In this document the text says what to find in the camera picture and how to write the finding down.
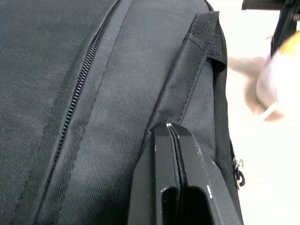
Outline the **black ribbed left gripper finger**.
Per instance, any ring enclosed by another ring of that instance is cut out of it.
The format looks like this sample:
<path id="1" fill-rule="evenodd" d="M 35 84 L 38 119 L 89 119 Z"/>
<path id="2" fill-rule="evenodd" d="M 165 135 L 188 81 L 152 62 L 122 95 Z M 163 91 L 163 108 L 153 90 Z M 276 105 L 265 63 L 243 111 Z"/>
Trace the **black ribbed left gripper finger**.
<path id="1" fill-rule="evenodd" d="M 242 10 L 281 10 L 285 0 L 243 0 Z"/>

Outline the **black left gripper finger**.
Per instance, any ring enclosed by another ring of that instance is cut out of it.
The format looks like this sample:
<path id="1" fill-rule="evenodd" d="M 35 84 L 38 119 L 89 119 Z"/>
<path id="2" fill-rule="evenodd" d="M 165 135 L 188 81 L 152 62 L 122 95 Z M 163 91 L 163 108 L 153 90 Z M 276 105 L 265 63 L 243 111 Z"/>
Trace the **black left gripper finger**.
<path id="1" fill-rule="evenodd" d="M 177 225 L 181 221 L 180 176 L 171 125 L 158 126 L 133 175 L 127 224 Z"/>
<path id="2" fill-rule="evenodd" d="M 213 160 L 184 127 L 170 126 L 180 178 L 180 218 L 184 225 L 240 225 L 242 222 Z"/>

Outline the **person's pale hand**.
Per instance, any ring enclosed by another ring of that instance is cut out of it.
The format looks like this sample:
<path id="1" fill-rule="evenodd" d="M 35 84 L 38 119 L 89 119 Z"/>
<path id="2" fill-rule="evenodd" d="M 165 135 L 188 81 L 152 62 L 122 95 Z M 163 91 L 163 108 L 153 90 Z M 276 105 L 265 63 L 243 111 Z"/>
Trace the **person's pale hand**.
<path id="1" fill-rule="evenodd" d="M 229 67 L 249 78 L 245 100 L 261 120 L 300 118 L 300 32 L 266 58 L 228 58 Z"/>

